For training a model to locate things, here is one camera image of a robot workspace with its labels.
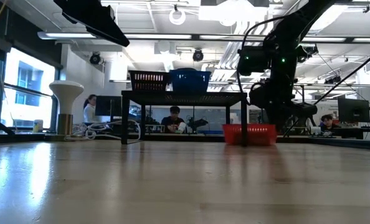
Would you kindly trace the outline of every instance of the window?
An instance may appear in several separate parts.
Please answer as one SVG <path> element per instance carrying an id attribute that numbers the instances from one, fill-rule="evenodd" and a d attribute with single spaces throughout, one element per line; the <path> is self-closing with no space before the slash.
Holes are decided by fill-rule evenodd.
<path id="1" fill-rule="evenodd" d="M 52 95 L 49 84 L 55 80 L 55 68 L 23 52 L 12 49 L 6 57 L 5 82 Z"/>
<path id="2" fill-rule="evenodd" d="M 50 128 L 52 98 L 24 93 L 5 88 L 6 97 L 2 101 L 1 122 L 8 127 L 29 128 L 33 121 L 41 119 L 44 128 Z"/>

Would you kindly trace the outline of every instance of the computer monitor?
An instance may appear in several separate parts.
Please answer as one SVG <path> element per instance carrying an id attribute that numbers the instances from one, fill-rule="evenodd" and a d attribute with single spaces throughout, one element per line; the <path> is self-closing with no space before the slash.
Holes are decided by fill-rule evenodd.
<path id="1" fill-rule="evenodd" d="M 338 99 L 340 122 L 370 122 L 369 102 L 366 100 Z"/>
<path id="2" fill-rule="evenodd" d="M 97 96 L 96 116 L 121 116 L 121 96 Z"/>

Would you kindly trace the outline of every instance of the table leg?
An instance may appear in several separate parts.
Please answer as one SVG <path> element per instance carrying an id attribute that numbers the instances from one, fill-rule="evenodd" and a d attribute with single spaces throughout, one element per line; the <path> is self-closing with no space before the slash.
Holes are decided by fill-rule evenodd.
<path id="1" fill-rule="evenodd" d="M 145 138 L 145 131 L 146 131 L 146 106 L 141 105 L 141 140 Z"/>
<path id="2" fill-rule="evenodd" d="M 225 107 L 225 123 L 230 124 L 230 106 Z"/>
<path id="3" fill-rule="evenodd" d="M 130 100 L 123 96 L 121 103 L 121 144 L 128 144 L 128 113 L 130 112 Z"/>
<path id="4" fill-rule="evenodd" d="M 240 107 L 240 120 L 242 122 L 242 146 L 247 146 L 247 104 L 246 99 L 242 100 Z"/>

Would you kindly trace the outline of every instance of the white lamp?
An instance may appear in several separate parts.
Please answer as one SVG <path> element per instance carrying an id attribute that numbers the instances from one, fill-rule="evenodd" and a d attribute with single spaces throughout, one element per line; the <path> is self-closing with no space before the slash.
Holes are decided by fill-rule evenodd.
<path id="1" fill-rule="evenodd" d="M 57 80 L 49 84 L 59 102 L 57 134 L 71 135 L 74 100 L 84 91 L 84 86 L 71 81 Z"/>

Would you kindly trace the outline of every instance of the woman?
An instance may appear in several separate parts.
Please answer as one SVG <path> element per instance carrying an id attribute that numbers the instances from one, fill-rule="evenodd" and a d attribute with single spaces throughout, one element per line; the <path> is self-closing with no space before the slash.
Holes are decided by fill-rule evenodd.
<path id="1" fill-rule="evenodd" d="M 91 94 L 84 102 L 84 123 L 100 123 L 95 116 L 95 106 L 97 105 L 97 96 Z"/>

